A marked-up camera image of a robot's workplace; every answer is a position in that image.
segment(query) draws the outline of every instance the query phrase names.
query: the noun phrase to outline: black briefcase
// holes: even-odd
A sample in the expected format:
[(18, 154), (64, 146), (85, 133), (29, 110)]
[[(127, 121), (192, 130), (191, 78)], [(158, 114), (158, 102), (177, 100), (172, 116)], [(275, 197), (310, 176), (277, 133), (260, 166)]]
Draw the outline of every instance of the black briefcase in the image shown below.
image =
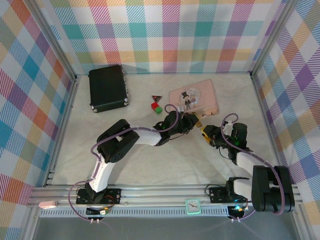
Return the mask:
[(94, 113), (129, 105), (126, 78), (120, 65), (89, 72), (90, 105)]

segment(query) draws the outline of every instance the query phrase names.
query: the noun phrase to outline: white floor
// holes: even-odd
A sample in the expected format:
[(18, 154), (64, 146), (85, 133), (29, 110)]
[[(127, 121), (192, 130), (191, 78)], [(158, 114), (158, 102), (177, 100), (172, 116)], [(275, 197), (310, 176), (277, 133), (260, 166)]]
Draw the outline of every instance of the white floor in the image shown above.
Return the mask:
[[(247, 146), (276, 164), (254, 87), (248, 74), (130, 74), (126, 76), (130, 105), (93, 113), (89, 79), (82, 77), (67, 125), (52, 183), (73, 184), (87, 180), (95, 166), (90, 148), (97, 137), (119, 119), (133, 126), (152, 127), (166, 113), (156, 114), (150, 107), (151, 95), (163, 95), (159, 105), (169, 103), (169, 92), (211, 79), (220, 113), (201, 120), (203, 125), (221, 124), (229, 113), (248, 125)], [(135, 145), (111, 173), (109, 184), (206, 184), (224, 182), (229, 177), (248, 176), (247, 172), (219, 155), (195, 127), (188, 135), (160, 146)]]

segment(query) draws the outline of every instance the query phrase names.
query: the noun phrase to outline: colorful plaid backdrop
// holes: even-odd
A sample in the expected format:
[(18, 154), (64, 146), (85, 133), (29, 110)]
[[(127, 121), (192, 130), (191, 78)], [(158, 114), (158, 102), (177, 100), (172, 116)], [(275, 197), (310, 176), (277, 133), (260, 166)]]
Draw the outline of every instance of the colorful plaid backdrop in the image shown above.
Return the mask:
[(278, 8), (277, 8), (277, 10), (276, 10), (276, 12), (274, 14), (274, 16), (272, 18), (272, 21), (271, 21), (268, 29), (266, 30), (266, 32), (265, 32), (265, 34), (264, 34), (264, 36), (262, 38), (262, 41), (260, 42), (258, 50), (256, 51), (256, 53), (254, 55), (253, 61), (252, 61), (251, 66), (249, 68), (250, 71), (254, 68), (254, 66), (255, 66), (255, 64), (257, 62), (257, 59), (258, 59), (262, 49), (264, 49), (264, 47), (265, 47), (265, 45), (266, 45), (266, 43), (267, 43), (267, 41), (269, 39), (269, 36), (272, 33), (272, 31), (274, 30), (275, 24), (276, 24), (277, 20), (279, 19), (282, 11), (284, 10), (287, 2), (288, 2), (288, 0), (281, 0), (281, 3), (279, 4), (279, 6), (278, 6)]
[(71, 81), (22, 0), (0, 0), (0, 239), (18, 237)]
[(127, 73), (247, 72), (259, 44), (269, 35), (269, 24), (285, 4), (284, 0), (38, 2), (72, 64), (86, 74), (114, 64), (122, 64)]
[(257, 85), (282, 161), (320, 239), (320, 0), (300, 0)]

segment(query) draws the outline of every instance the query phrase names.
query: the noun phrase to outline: clock face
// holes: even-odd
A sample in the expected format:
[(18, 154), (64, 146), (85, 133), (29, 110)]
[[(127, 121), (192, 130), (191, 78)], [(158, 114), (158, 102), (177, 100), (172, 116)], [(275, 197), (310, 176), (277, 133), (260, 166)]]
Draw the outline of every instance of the clock face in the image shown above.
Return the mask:
[(200, 202), (198, 199), (188, 199), (185, 201), (186, 212), (187, 214), (200, 214)]

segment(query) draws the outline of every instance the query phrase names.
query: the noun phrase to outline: cable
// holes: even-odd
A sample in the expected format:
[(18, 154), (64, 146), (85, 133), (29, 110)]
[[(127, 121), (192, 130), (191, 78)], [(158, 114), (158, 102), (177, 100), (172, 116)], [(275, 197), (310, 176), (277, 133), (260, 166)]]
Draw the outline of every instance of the cable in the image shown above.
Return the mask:
[(76, 211), (76, 209), (74, 208), (74, 206), (73, 206), (72, 203), (71, 203), (70, 194), (71, 194), (71, 191), (72, 191), (76, 186), (78, 186), (78, 185), (80, 185), (80, 184), (90, 183), (90, 182), (92, 182), (92, 181), (96, 178), (96, 176), (97, 176), (97, 174), (98, 174), (98, 170), (99, 170), (100, 164), (101, 164), (101, 157), (100, 157), (97, 153), (94, 152), (94, 149), (95, 149), (96, 147), (98, 147), (100, 144), (103, 144), (103, 143), (105, 143), (105, 142), (107, 142), (107, 141), (109, 141), (109, 140), (111, 140), (111, 139), (114, 139), (114, 138), (116, 138), (116, 137), (118, 137), (118, 136), (120, 136), (120, 135), (123, 135), (123, 134), (125, 134), (125, 133), (127, 133), (127, 132), (129, 132), (129, 131), (131, 131), (131, 130), (146, 130), (146, 131), (157, 132), (157, 133), (163, 133), (163, 132), (166, 132), (166, 131), (171, 130), (172, 128), (175, 127), (175, 125), (177, 124), (177, 122), (178, 122), (178, 120), (179, 120), (179, 111), (178, 111), (178, 109), (176, 108), (176, 106), (174, 106), (174, 105), (172, 105), (172, 104), (167, 104), (167, 105), (164, 106), (164, 110), (165, 110), (165, 112), (166, 112), (167, 114), (169, 114), (169, 111), (167, 111), (167, 107), (169, 107), (169, 106), (173, 107), (173, 108), (175, 109), (175, 111), (176, 111), (175, 121), (174, 121), (174, 123), (173, 123), (170, 127), (166, 128), (166, 129), (163, 129), (163, 130), (156, 130), (156, 129), (151, 129), (151, 128), (147, 128), (147, 127), (131, 127), (131, 128), (128, 128), (128, 129), (126, 129), (126, 130), (123, 130), (123, 131), (121, 131), (121, 132), (119, 132), (119, 133), (117, 133), (117, 134), (115, 134), (115, 135), (109, 136), (109, 137), (107, 137), (107, 138), (105, 138), (105, 139), (97, 142), (95, 145), (93, 145), (93, 146), (91, 147), (90, 152), (91, 152), (93, 155), (96, 156), (96, 160), (97, 160), (97, 162), (98, 162), (98, 164), (97, 164), (97, 166), (96, 166), (96, 168), (95, 168), (95, 171), (94, 171), (91, 179), (89, 179), (89, 180), (87, 180), (87, 181), (78, 181), (78, 182), (76, 182), (74, 185), (72, 185), (72, 186), (70, 187), (70, 189), (69, 189), (69, 191), (68, 191), (68, 203), (69, 203), (71, 209), (74, 211), (74, 213), (75, 213), (78, 217), (80, 217), (81, 219), (83, 219), (83, 220), (85, 220), (85, 221), (92, 222), (91, 220), (89, 220), (88, 218), (80, 215), (80, 214)]
[(75, 193), (76, 193), (77, 196), (79, 196), (79, 195), (78, 195), (78, 191), (79, 191), (79, 189), (81, 189), (81, 188), (86, 189), (84, 186), (79, 186), (79, 187), (75, 190)]
[(209, 184), (205, 187), (205, 189), (204, 189), (204, 194), (206, 194), (208, 197), (210, 197), (210, 194), (207, 193), (207, 188), (208, 188), (210, 185), (214, 185), (214, 186), (217, 186), (217, 187), (219, 187), (219, 188), (223, 188), (223, 186), (220, 186), (220, 185), (218, 185), (218, 184), (209, 183)]
[(228, 159), (228, 160), (230, 160), (230, 158), (225, 157), (225, 156), (223, 156), (223, 155), (222, 155), (221, 150), (220, 150), (220, 147), (219, 147), (219, 153), (220, 153), (221, 157), (223, 157), (224, 159)]
[[(281, 208), (280, 208), (279, 211), (274, 212), (274, 214), (275, 214), (275, 215), (281, 215), (281, 214), (284, 212), (284, 210), (285, 210), (285, 191), (284, 191), (284, 186), (283, 186), (282, 183), (281, 183), (281, 180), (280, 180), (280, 178), (279, 178), (278, 173), (276, 172), (275, 168), (274, 168), (270, 163), (268, 163), (267, 161), (263, 160), (261, 157), (255, 155), (255, 154), (252, 153), (252, 152), (243, 150), (243, 149), (241, 149), (240, 147), (237, 147), (236, 145), (233, 145), (231, 142), (229, 142), (229, 141), (227, 140), (226, 136), (225, 136), (224, 133), (223, 133), (223, 123), (224, 123), (224, 122), (226, 121), (226, 119), (229, 118), (230, 116), (236, 116), (236, 120), (233, 121), (232, 123), (235, 123), (235, 122), (238, 121), (238, 119), (239, 119), (239, 116), (238, 116), (236, 113), (230, 113), (230, 114), (228, 114), (227, 116), (225, 116), (225, 118), (222, 120), (222, 123), (221, 123), (221, 135), (222, 135), (224, 141), (225, 141), (227, 144), (229, 144), (231, 147), (233, 147), (233, 148), (235, 148), (235, 149), (237, 149), (237, 150), (239, 150), (239, 151), (241, 151), (241, 152), (244, 152), (245, 154), (249, 154), (249, 155), (255, 157), (255, 158), (258, 159), (261, 163), (267, 165), (267, 166), (272, 170), (272, 172), (273, 172), (273, 174), (274, 174), (274, 176), (275, 176), (275, 179), (276, 179), (276, 181), (278, 182), (279, 189), (280, 189), (280, 195), (281, 195)], [(252, 214), (254, 214), (254, 212), (255, 212), (255, 210), (254, 210), (252, 213), (250, 213), (249, 215), (247, 215), (247, 216), (245, 216), (245, 217), (243, 217), (243, 218), (241, 218), (241, 219), (246, 219), (246, 218), (248, 218), (249, 216), (251, 216)]]
[[(243, 217), (239, 218), (239, 220), (247, 219), (247, 218), (249, 218), (250, 216), (252, 216), (255, 212), (256, 212), (256, 210), (253, 210), (252, 212), (250, 212), (250, 214), (249, 214), (249, 215), (247, 215), (247, 216), (244, 216), (244, 215), (243, 215)], [(231, 218), (233, 218), (233, 219), (236, 219), (236, 220), (237, 220), (237, 218), (236, 218), (235, 216), (232, 216), (232, 215), (229, 215), (229, 216), (230, 216)]]
[(112, 200), (112, 206), (110, 206), (110, 208), (112, 208), (116, 204), (114, 198), (112, 196), (110, 196), (110, 195), (106, 195), (105, 197), (108, 197), (108, 198), (110, 198)]

